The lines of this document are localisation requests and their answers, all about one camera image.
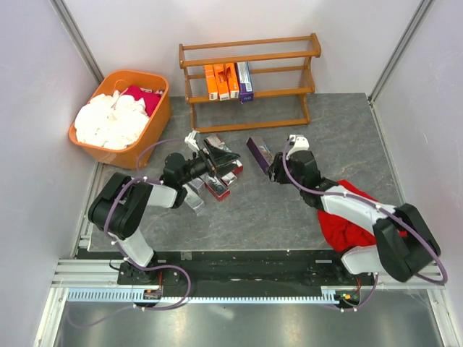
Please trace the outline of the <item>red silver R&O box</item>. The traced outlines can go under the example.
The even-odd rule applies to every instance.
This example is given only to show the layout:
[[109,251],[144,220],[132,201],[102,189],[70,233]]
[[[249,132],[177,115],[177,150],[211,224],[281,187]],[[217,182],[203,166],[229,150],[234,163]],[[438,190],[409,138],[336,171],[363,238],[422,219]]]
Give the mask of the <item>red silver R&O box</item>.
[[221,177],[222,182],[227,186],[230,187],[237,181],[238,177],[233,173],[230,172]]
[[[231,149],[229,146],[223,141],[223,139],[218,135],[218,133],[215,134],[210,134],[207,136],[206,141],[209,142],[211,145],[220,148],[221,150],[224,150],[226,152],[231,152]],[[242,162],[240,160],[235,160],[236,168],[233,169],[233,174],[237,175],[241,173],[244,169],[244,166],[242,165]]]
[[206,188],[209,190],[209,192],[218,200],[222,201],[226,197],[230,195],[230,190],[225,183],[222,182],[222,180],[217,179],[214,176],[209,176],[208,174],[205,174],[204,176],[201,177],[203,180]]

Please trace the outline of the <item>purple white R.O toothpaste box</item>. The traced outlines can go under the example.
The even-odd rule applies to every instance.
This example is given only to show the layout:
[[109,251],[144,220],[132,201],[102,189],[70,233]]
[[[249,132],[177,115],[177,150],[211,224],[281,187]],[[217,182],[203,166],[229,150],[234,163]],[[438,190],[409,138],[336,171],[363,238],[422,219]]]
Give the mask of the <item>purple white R.O toothpaste box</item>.
[[246,145],[263,173],[268,176],[274,154],[269,150],[264,139],[259,136],[251,136],[246,141]]

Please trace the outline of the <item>orange Curaprox toothpaste box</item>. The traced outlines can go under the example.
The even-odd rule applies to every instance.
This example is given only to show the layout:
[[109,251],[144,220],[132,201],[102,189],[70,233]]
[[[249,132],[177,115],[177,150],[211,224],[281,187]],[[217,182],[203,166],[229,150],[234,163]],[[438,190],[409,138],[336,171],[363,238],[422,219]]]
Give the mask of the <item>orange Curaprox toothpaste box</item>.
[[208,99],[217,100],[218,99],[218,87],[216,84],[214,68],[212,65],[205,65],[203,68],[205,72],[205,81],[206,81],[207,90],[208,90]]

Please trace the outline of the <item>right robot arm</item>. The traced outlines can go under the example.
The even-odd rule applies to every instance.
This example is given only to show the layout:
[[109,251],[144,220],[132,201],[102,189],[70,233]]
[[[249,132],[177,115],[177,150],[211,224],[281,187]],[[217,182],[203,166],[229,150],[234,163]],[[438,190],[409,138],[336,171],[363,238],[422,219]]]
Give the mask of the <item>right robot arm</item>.
[[[414,276],[438,284],[447,282],[441,249],[414,205],[383,204],[347,181],[327,179],[309,150],[277,153],[268,176],[298,188],[304,203],[318,211],[325,240],[341,255],[331,266],[337,283],[345,285],[357,274],[380,271],[402,283]],[[432,262],[441,273],[438,280],[422,274]]]

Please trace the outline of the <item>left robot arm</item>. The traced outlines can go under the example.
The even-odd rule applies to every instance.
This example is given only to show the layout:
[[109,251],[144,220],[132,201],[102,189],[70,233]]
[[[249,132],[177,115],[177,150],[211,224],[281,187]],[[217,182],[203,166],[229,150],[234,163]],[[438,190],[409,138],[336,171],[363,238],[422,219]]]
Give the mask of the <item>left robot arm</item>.
[[124,260],[134,266],[133,274],[143,284],[153,283],[159,274],[156,253],[140,230],[146,207],[180,207],[188,195],[188,183],[205,174],[222,177],[232,172],[240,159],[238,153],[223,150],[206,140],[202,147],[195,140],[185,142],[192,158],[186,159],[181,153],[167,155],[158,180],[113,174],[88,210],[89,221],[111,240]]

